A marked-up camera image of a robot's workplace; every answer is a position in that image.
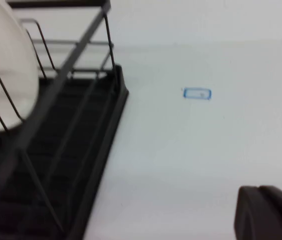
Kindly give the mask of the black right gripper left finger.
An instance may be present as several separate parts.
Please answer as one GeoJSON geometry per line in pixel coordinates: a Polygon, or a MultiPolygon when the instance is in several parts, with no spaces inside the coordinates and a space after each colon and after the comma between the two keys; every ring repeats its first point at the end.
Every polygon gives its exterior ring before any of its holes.
{"type": "Polygon", "coordinates": [[[276,239],[277,226],[276,213],[260,190],[254,186],[240,187],[234,220],[236,239],[276,239]]]}

